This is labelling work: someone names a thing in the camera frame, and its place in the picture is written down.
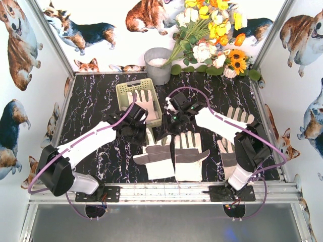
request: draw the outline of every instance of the black mounting plate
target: black mounting plate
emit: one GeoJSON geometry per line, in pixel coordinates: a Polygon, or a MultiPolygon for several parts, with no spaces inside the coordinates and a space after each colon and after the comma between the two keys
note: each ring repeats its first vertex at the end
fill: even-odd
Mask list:
{"type": "MultiPolygon", "coordinates": [[[[209,186],[209,194],[211,202],[227,202],[226,196],[222,196],[227,191],[225,186],[209,186]]],[[[241,202],[254,202],[256,196],[254,194],[253,186],[245,186],[242,190],[238,191],[235,196],[241,198],[241,202]]]]}
{"type": "MultiPolygon", "coordinates": [[[[107,194],[105,202],[107,203],[118,203],[120,198],[120,187],[105,186],[103,194],[107,194]]],[[[101,200],[94,199],[93,196],[87,195],[86,193],[76,193],[75,202],[77,203],[88,203],[88,202],[101,202],[101,200]]]]}

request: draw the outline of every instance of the black marble table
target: black marble table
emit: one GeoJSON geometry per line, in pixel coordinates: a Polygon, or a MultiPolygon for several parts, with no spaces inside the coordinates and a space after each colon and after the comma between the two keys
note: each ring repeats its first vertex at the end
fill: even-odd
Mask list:
{"type": "MultiPolygon", "coordinates": [[[[146,77],[146,73],[77,75],[60,136],[60,144],[79,137],[105,119],[107,114],[119,110],[115,88],[118,83],[146,77]]],[[[247,78],[236,77],[229,80],[211,77],[205,73],[181,73],[179,76],[172,76],[166,85],[155,87],[161,108],[165,104],[165,97],[174,89],[182,86],[191,86],[203,91],[209,97],[211,107],[216,112],[226,115],[230,106],[240,107],[243,111],[253,114],[255,120],[261,123],[253,90],[247,78]]],[[[205,102],[201,94],[191,90],[183,92],[190,101],[205,102]]],[[[160,127],[153,129],[155,137],[159,130],[160,127]]],[[[194,124],[182,126],[181,131],[200,133],[202,150],[210,150],[210,155],[203,161],[203,181],[223,181],[224,172],[217,145],[217,140],[221,139],[221,136],[194,124]]],[[[173,147],[172,141],[171,151],[174,162],[173,147]]],[[[141,147],[117,139],[88,155],[77,165],[76,171],[96,176],[105,183],[176,182],[175,177],[148,180],[146,167],[137,165],[132,158],[141,153],[141,147]]],[[[274,160],[270,157],[263,166],[272,164],[274,160]]],[[[266,171],[264,177],[266,180],[279,180],[276,169],[266,171]]]]}

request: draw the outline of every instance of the flower pot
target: flower pot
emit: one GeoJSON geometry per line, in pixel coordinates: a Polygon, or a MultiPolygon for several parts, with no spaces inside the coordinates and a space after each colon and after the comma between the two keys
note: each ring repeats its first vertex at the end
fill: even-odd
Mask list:
{"type": "Polygon", "coordinates": [[[224,66],[223,75],[227,78],[234,78],[237,76],[237,72],[235,70],[231,70],[228,66],[224,66]]]}
{"type": "Polygon", "coordinates": [[[147,76],[152,79],[154,85],[161,86],[170,80],[172,63],[162,67],[154,65],[150,61],[158,58],[168,60],[171,54],[172,51],[166,48],[152,48],[145,53],[147,76]]]}

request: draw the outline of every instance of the gray floor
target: gray floor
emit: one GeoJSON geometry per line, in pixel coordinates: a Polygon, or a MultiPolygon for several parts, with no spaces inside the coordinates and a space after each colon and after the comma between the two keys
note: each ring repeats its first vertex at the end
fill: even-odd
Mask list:
{"type": "MultiPolygon", "coordinates": [[[[84,211],[84,206],[77,206],[84,211]]],[[[247,205],[246,215],[258,204],[247,205]]],[[[266,242],[300,241],[289,204],[267,204],[254,218],[227,219],[222,205],[122,205],[88,221],[68,205],[40,205],[33,242],[266,242]]]]}

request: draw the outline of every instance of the basket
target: basket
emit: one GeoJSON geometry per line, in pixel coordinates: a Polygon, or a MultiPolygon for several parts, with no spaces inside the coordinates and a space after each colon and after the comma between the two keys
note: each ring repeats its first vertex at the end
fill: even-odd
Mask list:
{"type": "Polygon", "coordinates": [[[116,85],[116,91],[117,91],[117,99],[119,104],[119,110],[122,110],[122,107],[129,107],[129,100],[127,92],[135,92],[135,90],[138,90],[140,93],[140,90],[150,90],[153,98],[153,106],[155,111],[158,113],[158,119],[156,120],[149,120],[146,122],[147,127],[154,128],[162,125],[162,112],[161,108],[158,102],[157,94],[155,91],[155,88],[153,86],[152,80],[150,78],[145,78],[141,80],[135,80],[131,82],[121,83],[116,85]]]}

